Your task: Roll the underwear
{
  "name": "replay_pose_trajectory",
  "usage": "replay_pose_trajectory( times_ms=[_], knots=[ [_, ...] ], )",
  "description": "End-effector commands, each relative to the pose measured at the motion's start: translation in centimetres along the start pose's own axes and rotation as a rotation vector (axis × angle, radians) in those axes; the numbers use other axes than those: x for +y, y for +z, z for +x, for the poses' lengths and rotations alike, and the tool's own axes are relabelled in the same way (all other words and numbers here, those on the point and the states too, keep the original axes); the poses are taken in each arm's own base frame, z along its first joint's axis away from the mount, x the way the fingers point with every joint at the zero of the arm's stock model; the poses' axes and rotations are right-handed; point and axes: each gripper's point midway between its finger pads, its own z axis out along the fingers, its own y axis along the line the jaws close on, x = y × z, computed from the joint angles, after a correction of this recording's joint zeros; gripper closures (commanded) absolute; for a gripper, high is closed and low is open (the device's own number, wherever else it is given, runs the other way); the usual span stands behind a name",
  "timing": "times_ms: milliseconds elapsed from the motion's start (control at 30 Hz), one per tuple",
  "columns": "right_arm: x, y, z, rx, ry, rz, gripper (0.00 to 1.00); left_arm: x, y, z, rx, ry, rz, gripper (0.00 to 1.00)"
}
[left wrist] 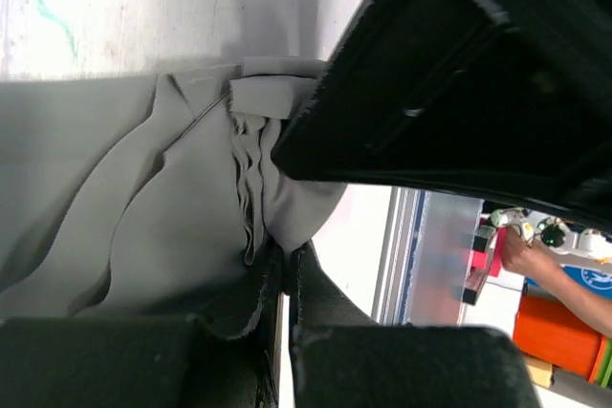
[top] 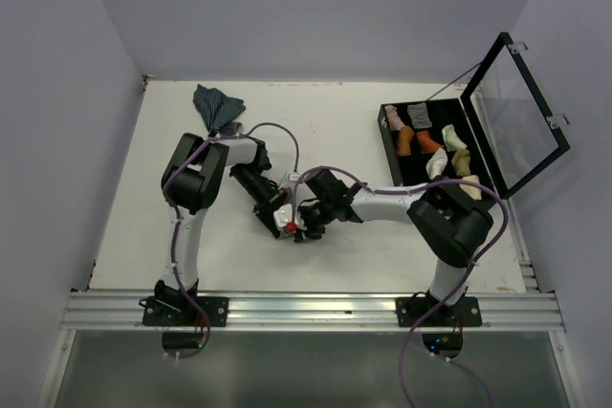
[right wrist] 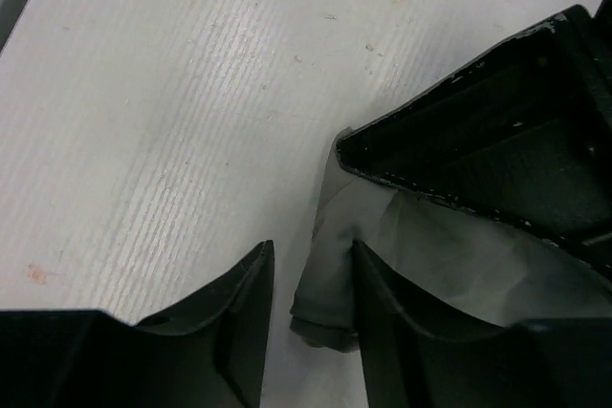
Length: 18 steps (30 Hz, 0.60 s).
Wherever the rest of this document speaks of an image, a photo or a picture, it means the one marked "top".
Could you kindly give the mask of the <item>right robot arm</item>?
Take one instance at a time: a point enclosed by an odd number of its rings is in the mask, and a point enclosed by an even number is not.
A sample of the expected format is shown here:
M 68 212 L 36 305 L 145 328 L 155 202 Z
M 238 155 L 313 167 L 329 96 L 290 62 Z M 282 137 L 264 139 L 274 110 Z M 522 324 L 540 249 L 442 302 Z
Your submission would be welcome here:
M 305 183 L 314 201 L 290 204 L 291 216 L 276 224 L 279 229 L 298 243 L 321 238 L 334 221 L 410 224 L 437 258 L 426 292 L 427 316 L 444 325 L 459 314 L 467 272 L 493 225 L 488 208 L 459 183 L 439 177 L 432 183 L 409 187 L 376 189 L 363 182 L 348 186 L 330 169 L 312 171 L 296 183 Z

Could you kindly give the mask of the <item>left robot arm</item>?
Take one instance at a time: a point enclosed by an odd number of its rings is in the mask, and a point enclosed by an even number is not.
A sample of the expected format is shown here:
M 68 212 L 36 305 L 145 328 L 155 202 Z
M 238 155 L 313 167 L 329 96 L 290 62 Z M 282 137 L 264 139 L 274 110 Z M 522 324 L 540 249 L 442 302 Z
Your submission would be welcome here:
M 165 271 L 155 288 L 158 297 L 173 292 L 164 311 L 177 324 L 188 324 L 198 315 L 199 302 L 192 295 L 199 283 L 200 237 L 226 170 L 253 199 L 254 216 L 274 238 L 281 237 L 273 214 L 289 202 L 291 192 L 264 176 L 271 168 L 263 140 L 243 135 L 204 139 L 189 133 L 180 138 L 162 175 L 173 229 Z

